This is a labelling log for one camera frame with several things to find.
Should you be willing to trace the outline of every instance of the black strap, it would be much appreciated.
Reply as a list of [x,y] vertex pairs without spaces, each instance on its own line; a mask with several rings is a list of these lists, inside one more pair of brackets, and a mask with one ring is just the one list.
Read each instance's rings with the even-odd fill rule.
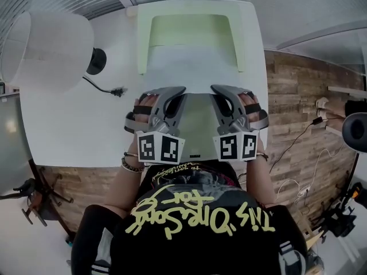
[[260,110],[261,110],[261,107],[259,103],[245,106],[246,115],[255,113],[255,112],[259,112]]
[[145,115],[150,115],[151,113],[151,108],[149,106],[134,106],[134,110],[133,113],[134,114],[145,114]]
[[129,112],[129,113],[126,115],[126,118],[128,118],[128,119],[130,119],[130,120],[135,121],[135,117],[134,117],[134,113],[133,113],[133,112]]
[[135,131],[131,128],[128,128],[127,126],[124,126],[124,129],[129,133],[135,133]]

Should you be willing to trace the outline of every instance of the wooden plank paneling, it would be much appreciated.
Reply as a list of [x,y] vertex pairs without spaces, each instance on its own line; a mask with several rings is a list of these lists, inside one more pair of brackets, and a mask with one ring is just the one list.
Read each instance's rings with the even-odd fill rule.
[[[284,53],[265,52],[268,76],[269,119],[267,151],[270,165],[277,160],[294,139],[316,118],[315,101],[321,96],[346,100],[347,95],[332,93],[328,85],[362,89],[362,77],[340,66],[306,57]],[[295,179],[303,187],[313,181],[318,155],[324,148],[335,154],[343,141],[340,137],[325,131],[325,123],[311,126],[295,145],[284,154],[271,172],[275,192],[287,179]],[[321,203],[327,207],[331,198],[336,197],[351,170],[356,153],[344,146],[340,153],[331,158],[327,152],[320,157],[315,179],[306,203],[304,197],[297,206],[308,219],[321,213]],[[56,190],[74,198],[74,203],[63,203],[58,208],[61,216],[72,230],[76,230],[84,209],[92,203],[102,203],[108,187],[118,168],[68,168],[47,167],[45,175],[53,179],[63,176],[57,182]],[[240,173],[241,164],[235,164]],[[277,202],[288,205],[291,213],[297,198],[298,185],[286,183],[280,190]]]

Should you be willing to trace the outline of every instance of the black sleeve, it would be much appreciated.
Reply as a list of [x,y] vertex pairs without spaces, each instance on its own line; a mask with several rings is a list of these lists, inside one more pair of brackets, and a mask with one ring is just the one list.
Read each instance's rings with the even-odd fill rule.
[[73,275],[91,274],[103,230],[106,228],[113,234],[121,220],[120,216],[105,207],[91,205],[86,208],[71,251]]
[[270,214],[271,226],[276,229],[276,232],[281,242],[290,241],[293,248],[307,257],[306,240],[294,221],[291,213],[286,206],[277,205],[267,208],[267,213]]

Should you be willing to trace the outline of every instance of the bracelet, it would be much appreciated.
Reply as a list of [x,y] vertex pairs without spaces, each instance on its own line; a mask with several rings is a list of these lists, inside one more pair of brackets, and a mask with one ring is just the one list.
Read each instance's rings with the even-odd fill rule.
[[264,159],[266,160],[266,162],[268,162],[269,156],[268,156],[267,154],[265,154],[265,153],[256,153],[256,157],[257,157],[257,156],[262,156],[262,157],[264,157]]
[[127,171],[134,172],[134,173],[142,173],[145,168],[145,167],[135,168],[133,166],[130,166],[129,164],[126,163],[125,157],[121,159],[121,166],[125,168]]
[[125,157],[137,157],[137,158],[139,157],[138,154],[133,154],[133,153],[129,153],[129,152],[125,152],[124,156]]

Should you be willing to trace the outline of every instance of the yellow lettering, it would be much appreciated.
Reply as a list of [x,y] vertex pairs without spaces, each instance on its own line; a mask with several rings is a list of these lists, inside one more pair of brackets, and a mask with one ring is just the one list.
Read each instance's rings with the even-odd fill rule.
[[[224,221],[223,221],[223,223],[220,227],[217,227],[216,218],[217,218],[217,214],[219,212],[222,212],[224,214]],[[212,215],[210,216],[210,228],[212,228],[212,230],[215,233],[227,232],[229,234],[229,236],[233,236],[231,228],[229,228],[229,226],[227,224],[228,222],[229,222],[229,213],[226,209],[224,209],[224,208],[215,208],[213,210]]]
[[269,216],[268,216],[268,213],[266,213],[265,211],[264,211],[264,216],[265,216],[265,222],[264,222],[263,230],[274,232],[275,228],[269,226]]
[[233,231],[236,231],[237,229],[235,228],[235,226],[232,224],[232,223],[230,223],[229,224],[229,226],[231,227],[231,229],[233,230]]
[[155,212],[154,221],[158,224],[163,224],[166,222],[165,213],[163,211]]
[[256,220],[259,222],[259,224],[261,225],[261,208],[260,207],[257,207],[256,208],[256,215],[255,215],[255,218]]
[[172,222],[177,224],[177,227],[174,230],[171,230],[168,227],[165,227],[165,233],[166,233],[166,237],[167,237],[168,240],[172,239],[172,234],[179,233],[182,230],[181,221],[174,218],[174,217],[171,217],[169,214],[172,213],[172,212],[175,212],[175,211],[181,211],[182,212],[183,210],[185,210],[185,209],[181,208],[181,207],[176,207],[176,208],[170,208],[170,209],[168,209],[164,212],[165,216],[166,216],[166,219],[168,221],[172,221]]
[[206,205],[204,207],[204,220],[202,222],[202,224],[204,224],[205,226],[209,226],[209,206]]
[[236,211],[236,216],[238,218],[242,218],[242,221],[241,221],[241,224],[240,224],[241,227],[243,227],[246,224],[246,222],[248,220],[248,217],[249,217],[249,215],[247,213],[243,213],[244,210],[246,210],[246,208],[247,208],[247,202],[244,202],[241,205],[241,207]]
[[173,196],[174,196],[173,199],[166,199],[162,201],[161,203],[162,204],[169,204],[169,203],[179,204],[179,198],[180,198],[179,192],[174,192]]
[[188,191],[183,191],[179,194],[179,198],[184,203],[188,203],[193,199],[193,195]]
[[254,212],[253,208],[249,208],[248,212],[250,213],[252,230],[253,231],[258,231],[259,227],[258,227],[258,225],[256,225],[256,222],[255,222],[255,212]]
[[[136,228],[135,231],[133,232],[133,235],[137,235],[139,231],[142,229],[142,226],[145,222],[155,221],[155,215],[156,215],[155,208],[158,204],[158,201],[155,197],[170,186],[173,186],[173,184],[163,186],[162,188],[157,190],[151,197],[141,200],[137,204],[137,206],[131,210],[131,215],[135,216],[135,222],[125,230],[126,233],[130,233]],[[139,208],[148,205],[149,205],[148,208],[138,211]]]
[[199,223],[202,224],[202,209],[197,209],[196,212],[192,209],[187,209],[186,212],[193,215],[188,220],[188,224],[191,227],[197,226]]

